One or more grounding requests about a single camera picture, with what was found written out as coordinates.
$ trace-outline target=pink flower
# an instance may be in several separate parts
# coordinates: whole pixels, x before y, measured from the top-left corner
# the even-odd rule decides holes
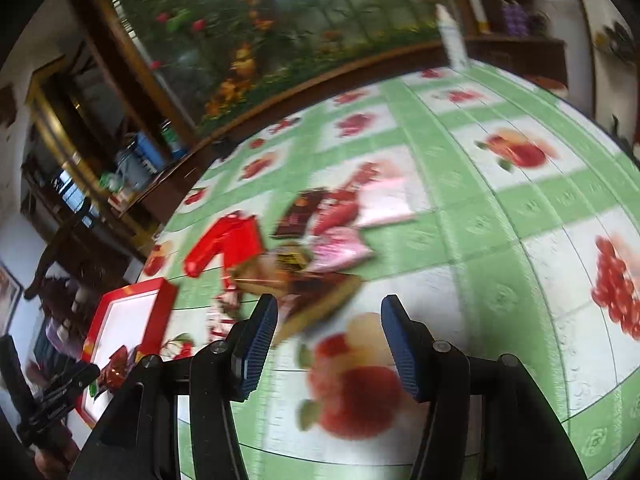
[[[191,23],[191,30],[193,32],[200,32],[201,30],[204,30],[206,26],[207,20],[198,20],[197,22]]]

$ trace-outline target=red box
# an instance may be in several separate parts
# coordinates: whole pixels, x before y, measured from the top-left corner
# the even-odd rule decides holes
[[[82,347],[82,361],[94,363],[102,369],[122,345],[128,351],[138,346],[136,362],[145,355],[157,354],[177,292],[177,287],[164,278],[107,292],[91,322]],[[110,400],[109,392],[92,399],[87,388],[78,397],[76,410],[93,427]]]

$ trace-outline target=white bottle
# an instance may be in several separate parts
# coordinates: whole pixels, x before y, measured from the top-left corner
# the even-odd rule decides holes
[[[441,4],[436,5],[436,19],[451,68],[456,72],[466,70],[469,67],[469,58],[458,23],[447,12],[446,7]]]

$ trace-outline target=table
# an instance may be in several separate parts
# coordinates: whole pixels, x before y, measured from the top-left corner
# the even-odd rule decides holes
[[[257,391],[233,405],[250,478],[408,476],[424,410],[403,406],[391,428],[364,440],[296,424],[311,395],[296,363],[301,342],[313,347],[354,316],[378,312],[386,294],[468,354],[516,354],[588,477],[608,478],[640,432],[640,342],[591,297],[595,240],[610,238],[627,277],[640,280],[640,172],[567,103],[480,62],[464,73],[441,68],[385,80],[358,94],[266,128],[194,186],[158,240],[164,259],[153,277],[180,287],[164,351],[188,355],[207,343],[222,260],[197,279],[184,275],[182,261],[217,218],[237,209],[258,215],[266,247],[274,248],[280,241],[269,235],[300,190],[338,186],[359,163],[382,156],[402,168],[415,217],[360,231],[376,256],[346,271],[366,280],[357,295],[329,322],[271,351]],[[337,123],[354,114],[376,119],[340,137]],[[241,179],[264,153],[274,163]],[[242,313],[256,301],[245,295]],[[178,419],[180,468],[194,478],[187,398]],[[473,402],[468,478],[478,466],[478,429]]]

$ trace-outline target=floral wall painting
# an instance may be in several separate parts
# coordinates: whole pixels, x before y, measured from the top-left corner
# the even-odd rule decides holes
[[[120,0],[158,71],[206,135],[351,60],[438,38],[449,0]]]
[[[15,306],[22,295],[22,285],[0,262],[0,335],[9,330]]]

